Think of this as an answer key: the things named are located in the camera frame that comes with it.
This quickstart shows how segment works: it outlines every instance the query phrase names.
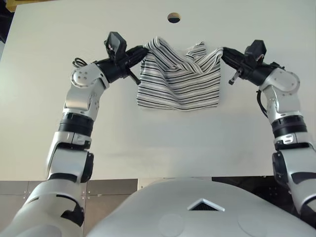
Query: floor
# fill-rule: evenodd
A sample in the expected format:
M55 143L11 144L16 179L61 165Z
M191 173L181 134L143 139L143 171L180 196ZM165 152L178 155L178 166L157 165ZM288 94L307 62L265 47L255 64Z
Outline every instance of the floor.
M38 181L0 181L0 232L11 222ZM137 191L137 179L92 180L82 184L83 235Z

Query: metal panel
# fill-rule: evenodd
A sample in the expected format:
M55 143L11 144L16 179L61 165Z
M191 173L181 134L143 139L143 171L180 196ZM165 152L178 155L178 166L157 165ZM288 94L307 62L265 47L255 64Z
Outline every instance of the metal panel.
M10 224L24 202L25 196L0 195L0 232Z
M0 194L25 195L28 181L0 181Z
M137 179L91 180L87 184L88 195L132 194L137 191Z

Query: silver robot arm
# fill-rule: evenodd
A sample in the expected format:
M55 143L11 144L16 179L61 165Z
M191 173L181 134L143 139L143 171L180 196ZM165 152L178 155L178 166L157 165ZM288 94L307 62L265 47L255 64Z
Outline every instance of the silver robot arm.
M142 46L126 52L126 41L116 32L110 32L105 46L109 59L89 65L75 59L78 68L71 75L63 118L47 157L47 181L34 189L0 237L82 236L80 183L92 174L93 154L88 149L100 97L119 78L131 76L138 84L130 68L148 52Z
M316 152L300 111L297 96L300 80L277 63L263 63L265 53L263 41L255 40L245 54L224 48L223 60L237 69L230 84L240 77L259 86L257 100L275 137L275 179L291 192L301 219L315 227ZM267 109L261 104L261 92L267 98Z

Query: white tabletop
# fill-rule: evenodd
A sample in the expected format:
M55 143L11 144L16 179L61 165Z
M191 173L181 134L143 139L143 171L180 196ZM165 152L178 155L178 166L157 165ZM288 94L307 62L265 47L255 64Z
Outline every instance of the white tabletop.
M167 15L178 12L177 24ZM60 0L18 6L0 63L0 180L42 180L53 133L70 87L72 60L107 57L103 40L118 31L128 48L161 36L176 49L205 41L209 50L244 51L255 39L301 79L299 96L315 135L314 0ZM133 68L139 74L139 65ZM195 112L144 111L131 79L111 84L92 133L93 179L271 175L274 152L256 87L228 80L220 105Z

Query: fabric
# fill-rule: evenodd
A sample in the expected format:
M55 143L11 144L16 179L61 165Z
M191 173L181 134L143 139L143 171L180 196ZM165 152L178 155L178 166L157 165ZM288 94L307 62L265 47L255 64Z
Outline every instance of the fabric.
M159 37L144 47L149 52L141 62L140 107L192 111L218 105L223 48L207 54L201 42L182 56Z

